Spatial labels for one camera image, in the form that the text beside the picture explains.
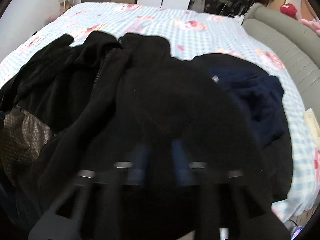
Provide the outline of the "black zip jacket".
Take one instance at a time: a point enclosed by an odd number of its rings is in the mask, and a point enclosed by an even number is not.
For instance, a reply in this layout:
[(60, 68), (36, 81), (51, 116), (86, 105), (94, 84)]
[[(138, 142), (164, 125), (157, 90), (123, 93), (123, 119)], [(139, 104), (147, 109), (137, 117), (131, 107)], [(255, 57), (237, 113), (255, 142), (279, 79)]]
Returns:
[(120, 239), (177, 239), (172, 142), (219, 171), (263, 174), (264, 164), (232, 98), (168, 41), (92, 32), (72, 47), (63, 35), (1, 89), (1, 213), (10, 237), (29, 233), (81, 170), (108, 171), (145, 145), (142, 186), (124, 194)]

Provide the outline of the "navy black garment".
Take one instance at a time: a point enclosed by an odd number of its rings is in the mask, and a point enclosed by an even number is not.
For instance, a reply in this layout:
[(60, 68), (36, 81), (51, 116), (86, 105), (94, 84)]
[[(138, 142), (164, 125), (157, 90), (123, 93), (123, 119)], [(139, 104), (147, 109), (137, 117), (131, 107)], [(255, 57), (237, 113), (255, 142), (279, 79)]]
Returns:
[(292, 184), (293, 157), (279, 78), (228, 54), (204, 54), (193, 62), (240, 108), (261, 149), (273, 201), (285, 200)]

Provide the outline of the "checkered floral bed sheet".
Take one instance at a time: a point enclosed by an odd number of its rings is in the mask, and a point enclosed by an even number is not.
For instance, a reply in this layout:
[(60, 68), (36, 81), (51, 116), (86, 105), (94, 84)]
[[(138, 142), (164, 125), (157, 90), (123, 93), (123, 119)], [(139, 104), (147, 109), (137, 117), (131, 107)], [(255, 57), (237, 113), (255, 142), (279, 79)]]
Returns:
[(304, 120), (308, 109), (280, 58), (248, 35), (234, 18), (133, 4), (80, 3), (27, 38), (1, 62), (1, 84), (61, 35), (71, 35), (74, 45), (79, 45), (94, 30), (116, 37), (128, 32), (162, 36), (170, 42), (172, 55), (179, 59), (190, 60), (206, 53), (229, 54), (277, 76), (285, 91), (283, 103), (291, 133), (294, 172), (287, 199), (272, 207), (280, 220), (286, 221), (314, 206), (319, 192), (319, 158)]

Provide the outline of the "grey padded headboard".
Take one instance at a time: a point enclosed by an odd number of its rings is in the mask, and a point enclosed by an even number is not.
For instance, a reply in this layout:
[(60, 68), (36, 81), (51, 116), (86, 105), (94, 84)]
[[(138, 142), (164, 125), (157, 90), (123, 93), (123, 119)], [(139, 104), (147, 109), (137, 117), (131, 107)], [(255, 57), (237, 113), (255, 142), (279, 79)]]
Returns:
[(285, 65), (306, 109), (319, 117), (319, 37), (297, 20), (260, 3), (244, 16), (242, 27), (271, 48)]

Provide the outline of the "red plush toy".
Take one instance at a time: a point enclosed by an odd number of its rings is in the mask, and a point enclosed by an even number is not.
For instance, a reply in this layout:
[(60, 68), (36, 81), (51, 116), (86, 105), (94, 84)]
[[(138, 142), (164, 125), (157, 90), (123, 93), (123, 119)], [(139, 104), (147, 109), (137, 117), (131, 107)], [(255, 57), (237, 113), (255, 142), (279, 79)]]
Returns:
[(289, 16), (290, 18), (297, 19), (297, 9), (293, 4), (283, 4), (280, 6), (279, 10), (282, 14)]

